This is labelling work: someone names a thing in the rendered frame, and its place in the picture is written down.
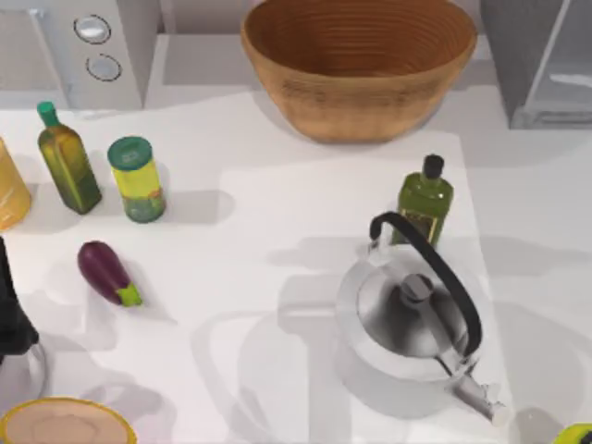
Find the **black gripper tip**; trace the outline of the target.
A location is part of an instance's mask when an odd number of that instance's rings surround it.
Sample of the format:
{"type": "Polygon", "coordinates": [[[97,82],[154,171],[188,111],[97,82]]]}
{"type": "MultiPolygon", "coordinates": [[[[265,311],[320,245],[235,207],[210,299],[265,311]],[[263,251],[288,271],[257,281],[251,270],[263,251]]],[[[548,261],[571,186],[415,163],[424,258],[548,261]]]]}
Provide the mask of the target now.
{"type": "Polygon", "coordinates": [[[37,329],[19,303],[6,244],[0,236],[0,365],[7,356],[26,354],[39,339],[37,329]]]}

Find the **pale microwave oven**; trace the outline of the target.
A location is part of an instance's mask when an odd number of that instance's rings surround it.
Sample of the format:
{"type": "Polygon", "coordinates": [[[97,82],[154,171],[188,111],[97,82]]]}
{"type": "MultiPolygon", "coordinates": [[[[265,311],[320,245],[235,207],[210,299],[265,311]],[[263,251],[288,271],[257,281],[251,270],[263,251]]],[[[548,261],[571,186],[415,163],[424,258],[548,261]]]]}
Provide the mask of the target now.
{"type": "Polygon", "coordinates": [[[135,110],[144,105],[161,28],[159,0],[0,0],[0,109],[51,101],[60,109],[135,110]],[[75,33],[75,19],[97,15],[111,28],[103,44],[75,33]],[[112,82],[94,79],[88,57],[122,67],[112,82]]]}

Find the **yellow-rimmed bowl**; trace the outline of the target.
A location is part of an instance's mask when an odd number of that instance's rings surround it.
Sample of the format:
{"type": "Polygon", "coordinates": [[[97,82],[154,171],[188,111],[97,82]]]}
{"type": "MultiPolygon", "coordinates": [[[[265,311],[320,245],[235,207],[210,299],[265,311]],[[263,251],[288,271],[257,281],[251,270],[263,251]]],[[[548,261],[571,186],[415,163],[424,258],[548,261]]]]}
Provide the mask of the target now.
{"type": "Polygon", "coordinates": [[[0,444],[138,444],[131,425],[102,404],[64,397],[23,402],[0,417],[0,444]]]}

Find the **microwave knob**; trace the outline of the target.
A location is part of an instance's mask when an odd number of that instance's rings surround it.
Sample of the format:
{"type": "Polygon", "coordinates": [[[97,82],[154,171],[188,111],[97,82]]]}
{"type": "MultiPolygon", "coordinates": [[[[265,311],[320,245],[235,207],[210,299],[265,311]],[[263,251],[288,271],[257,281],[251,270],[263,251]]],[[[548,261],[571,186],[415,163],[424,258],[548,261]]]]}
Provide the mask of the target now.
{"type": "Polygon", "coordinates": [[[111,37],[109,23],[97,15],[76,18],[73,29],[76,35],[88,44],[103,44],[111,37]]]}
{"type": "Polygon", "coordinates": [[[88,57],[85,62],[87,72],[96,80],[112,82],[122,74],[120,63],[111,55],[99,54],[88,57]]]}

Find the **brown woven basket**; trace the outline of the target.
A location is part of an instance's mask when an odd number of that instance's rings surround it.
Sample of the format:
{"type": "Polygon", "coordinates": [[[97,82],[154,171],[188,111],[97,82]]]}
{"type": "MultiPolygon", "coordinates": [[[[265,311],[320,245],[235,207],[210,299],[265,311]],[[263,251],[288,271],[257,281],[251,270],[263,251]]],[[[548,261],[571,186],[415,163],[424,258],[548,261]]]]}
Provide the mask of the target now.
{"type": "Polygon", "coordinates": [[[436,111],[477,31],[451,0],[262,0],[240,38],[271,101],[300,134],[379,143],[436,111]]]}

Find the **purple eggplant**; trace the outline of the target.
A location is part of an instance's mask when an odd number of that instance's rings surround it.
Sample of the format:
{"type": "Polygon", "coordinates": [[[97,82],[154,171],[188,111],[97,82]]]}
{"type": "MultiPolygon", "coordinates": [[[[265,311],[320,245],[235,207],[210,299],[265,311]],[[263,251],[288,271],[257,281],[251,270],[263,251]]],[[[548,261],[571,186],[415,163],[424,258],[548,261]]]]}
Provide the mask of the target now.
{"type": "Polygon", "coordinates": [[[77,256],[88,284],[107,301],[125,307],[142,304],[142,297],[114,250],[99,240],[85,242],[77,256]]]}

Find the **green-capped olive oil bottle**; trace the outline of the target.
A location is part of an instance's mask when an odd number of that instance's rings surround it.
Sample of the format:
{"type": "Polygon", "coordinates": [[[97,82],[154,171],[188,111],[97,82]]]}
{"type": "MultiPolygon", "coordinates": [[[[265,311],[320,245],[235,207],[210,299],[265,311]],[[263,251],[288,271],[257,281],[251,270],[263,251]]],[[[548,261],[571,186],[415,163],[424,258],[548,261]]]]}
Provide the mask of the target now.
{"type": "Polygon", "coordinates": [[[102,200],[80,135],[63,124],[52,102],[36,106],[44,129],[38,146],[64,205],[79,215],[90,213],[102,200]]]}

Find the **black-capped green bottle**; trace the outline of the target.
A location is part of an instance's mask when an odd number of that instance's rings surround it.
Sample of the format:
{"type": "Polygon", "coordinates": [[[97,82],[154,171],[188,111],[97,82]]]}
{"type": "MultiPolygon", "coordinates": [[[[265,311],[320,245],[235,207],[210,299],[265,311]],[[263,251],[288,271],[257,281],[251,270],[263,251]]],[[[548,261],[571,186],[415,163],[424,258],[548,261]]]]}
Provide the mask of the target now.
{"type": "Polygon", "coordinates": [[[433,247],[438,245],[454,197],[453,186],[442,177],[444,165],[440,155],[427,155],[422,170],[405,177],[397,201],[397,212],[433,247]]]}

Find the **yellow-green round object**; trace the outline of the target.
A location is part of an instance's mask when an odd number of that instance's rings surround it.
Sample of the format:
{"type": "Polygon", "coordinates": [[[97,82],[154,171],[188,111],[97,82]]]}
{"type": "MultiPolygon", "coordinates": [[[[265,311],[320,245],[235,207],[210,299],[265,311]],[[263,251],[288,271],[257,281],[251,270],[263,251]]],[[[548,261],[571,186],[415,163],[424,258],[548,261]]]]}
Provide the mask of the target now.
{"type": "Polygon", "coordinates": [[[552,444],[592,444],[592,423],[577,423],[564,428],[552,444]]]}

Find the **green-lidded yellow jar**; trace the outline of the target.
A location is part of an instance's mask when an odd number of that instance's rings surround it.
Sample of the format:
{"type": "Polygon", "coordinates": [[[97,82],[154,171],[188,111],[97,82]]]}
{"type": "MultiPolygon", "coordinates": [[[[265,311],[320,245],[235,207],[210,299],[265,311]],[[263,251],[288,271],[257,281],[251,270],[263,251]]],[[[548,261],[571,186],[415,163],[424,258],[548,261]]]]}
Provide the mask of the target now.
{"type": "Polygon", "coordinates": [[[140,136],[122,137],[110,145],[107,159],[127,217],[143,224],[158,219],[166,201],[152,145],[140,136]]]}

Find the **clear glass vessel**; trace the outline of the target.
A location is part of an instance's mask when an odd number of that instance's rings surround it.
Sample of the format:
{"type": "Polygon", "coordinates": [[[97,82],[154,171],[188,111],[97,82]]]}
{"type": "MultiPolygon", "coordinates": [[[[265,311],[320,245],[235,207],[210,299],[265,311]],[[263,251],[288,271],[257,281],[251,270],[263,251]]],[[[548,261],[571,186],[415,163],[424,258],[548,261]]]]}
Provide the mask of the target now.
{"type": "Polygon", "coordinates": [[[0,416],[11,408],[43,395],[47,381],[44,347],[36,344],[23,355],[9,355],[0,363],[0,416]]]}

